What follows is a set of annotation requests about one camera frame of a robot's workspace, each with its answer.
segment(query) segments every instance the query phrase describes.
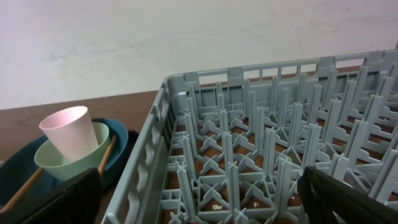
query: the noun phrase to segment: chopstick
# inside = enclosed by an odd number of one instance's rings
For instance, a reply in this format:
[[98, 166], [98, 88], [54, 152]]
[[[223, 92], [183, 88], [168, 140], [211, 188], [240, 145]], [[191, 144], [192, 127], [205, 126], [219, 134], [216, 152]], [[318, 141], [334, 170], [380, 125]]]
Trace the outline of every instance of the chopstick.
[[114, 146], [115, 143], [116, 143], [116, 135], [114, 135], [114, 136], [112, 137], [111, 143], [110, 143], [109, 146], [106, 148], [104, 157], [102, 157], [102, 161], [101, 161], [101, 163], [99, 164], [98, 171], [99, 171], [100, 176], [102, 176], [102, 173], [103, 173], [104, 170], [105, 170], [106, 162], [108, 161], [108, 159], [109, 159], [109, 157], [110, 157], [110, 155], [111, 155], [111, 152], [112, 152], [112, 149], [113, 149], [113, 146]]
[[36, 172], [24, 183], [24, 185], [17, 191], [14, 196], [7, 202], [7, 204], [0, 210], [1, 212], [5, 212], [12, 208], [21, 197], [35, 184], [36, 180], [42, 175], [44, 169], [39, 167]]
[[[98, 171], [100, 176], [102, 176], [105, 170], [106, 162], [108, 161], [111, 155], [115, 143], [116, 143], [116, 135], [112, 137], [111, 143], [106, 148], [104, 157], [102, 158], [102, 161], [99, 164]], [[39, 167], [37, 171], [34, 172], [34, 174], [29, 178], [29, 180], [27, 180], [27, 182], [24, 183], [24, 185], [17, 191], [17, 193], [14, 194], [14, 196], [12, 196], [12, 198], [7, 202], [7, 204], [0, 210], [0, 213], [11, 209], [21, 199], [21, 197], [35, 184], [36, 180], [42, 175], [43, 171], [44, 169]]]

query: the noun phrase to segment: dish rack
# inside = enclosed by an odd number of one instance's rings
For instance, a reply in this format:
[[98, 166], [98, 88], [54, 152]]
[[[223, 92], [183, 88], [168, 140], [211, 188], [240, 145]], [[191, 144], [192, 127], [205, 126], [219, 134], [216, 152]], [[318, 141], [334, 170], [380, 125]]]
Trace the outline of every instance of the dish rack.
[[171, 75], [103, 223], [309, 223], [306, 166], [398, 209], [397, 76], [398, 50]]

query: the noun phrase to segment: dark blue plate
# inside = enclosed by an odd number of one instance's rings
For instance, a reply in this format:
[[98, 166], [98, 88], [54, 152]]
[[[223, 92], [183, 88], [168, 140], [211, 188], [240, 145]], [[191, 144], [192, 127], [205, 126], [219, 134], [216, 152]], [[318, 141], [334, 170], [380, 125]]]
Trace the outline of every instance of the dark blue plate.
[[[105, 190], [119, 178], [119, 175], [126, 165], [132, 146], [128, 145], [129, 132], [120, 121], [108, 118], [96, 118], [92, 121], [106, 124], [110, 131], [110, 138], [112, 138], [114, 134], [118, 137], [102, 176], [102, 187], [103, 190]], [[46, 140], [47, 137], [42, 136], [32, 141], [15, 153], [0, 167], [0, 208], [11, 199], [29, 177], [39, 168], [34, 162], [34, 156], [37, 149]], [[32, 188], [19, 200], [19, 203], [41, 197], [49, 189], [62, 182], [63, 181], [52, 177], [49, 173], [44, 172]]]

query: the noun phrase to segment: paper cup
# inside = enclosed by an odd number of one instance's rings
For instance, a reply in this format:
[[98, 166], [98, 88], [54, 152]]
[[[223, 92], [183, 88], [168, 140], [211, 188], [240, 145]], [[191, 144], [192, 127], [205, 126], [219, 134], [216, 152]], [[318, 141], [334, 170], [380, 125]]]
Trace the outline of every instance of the paper cup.
[[98, 147], [88, 108], [74, 106], [46, 117], [39, 128], [70, 162], [77, 161]]

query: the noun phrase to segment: wall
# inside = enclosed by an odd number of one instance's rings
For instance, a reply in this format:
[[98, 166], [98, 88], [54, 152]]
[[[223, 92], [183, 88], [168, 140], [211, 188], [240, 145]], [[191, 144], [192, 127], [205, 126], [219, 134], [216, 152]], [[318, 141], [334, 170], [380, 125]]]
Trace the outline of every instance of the wall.
[[392, 49], [398, 1], [4, 0], [0, 109], [156, 90], [195, 70]]

